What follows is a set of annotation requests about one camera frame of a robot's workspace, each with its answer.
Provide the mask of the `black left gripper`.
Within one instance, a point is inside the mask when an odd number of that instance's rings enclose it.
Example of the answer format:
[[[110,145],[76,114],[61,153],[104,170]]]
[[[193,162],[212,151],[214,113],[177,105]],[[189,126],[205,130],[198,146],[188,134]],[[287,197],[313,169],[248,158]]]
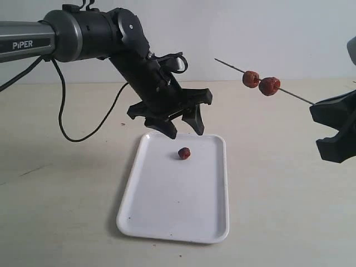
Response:
[[[170,120],[170,115],[183,111],[182,120],[199,136],[204,134],[200,105],[212,103],[209,89],[182,88],[174,77],[175,58],[182,52],[169,53],[161,57],[147,54],[142,57],[137,52],[126,52],[126,67],[132,77],[127,80],[139,95],[141,102],[129,107],[127,114],[134,119],[145,118],[144,125],[156,130],[170,139],[176,139],[177,129]]]

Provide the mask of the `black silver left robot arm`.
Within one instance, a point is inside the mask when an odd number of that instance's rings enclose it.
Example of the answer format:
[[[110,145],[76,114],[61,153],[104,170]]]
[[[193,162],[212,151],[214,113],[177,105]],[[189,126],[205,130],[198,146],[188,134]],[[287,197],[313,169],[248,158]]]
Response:
[[[64,4],[38,22],[1,23],[1,61],[34,58],[42,61],[73,62],[109,59],[140,102],[129,107],[130,118],[145,118],[145,126],[174,139],[173,120],[181,117],[198,134],[204,133],[200,106],[212,103],[208,89],[182,88],[175,74],[187,70],[181,52],[156,56],[137,15],[128,9],[102,12],[93,2],[81,6]]]

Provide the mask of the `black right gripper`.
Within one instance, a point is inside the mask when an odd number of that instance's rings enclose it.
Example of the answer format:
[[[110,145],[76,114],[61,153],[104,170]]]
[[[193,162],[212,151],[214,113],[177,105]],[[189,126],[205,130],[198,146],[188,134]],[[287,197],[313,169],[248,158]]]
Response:
[[[309,110],[314,122],[339,130],[316,141],[320,157],[339,164],[355,157],[355,90],[319,101]]]

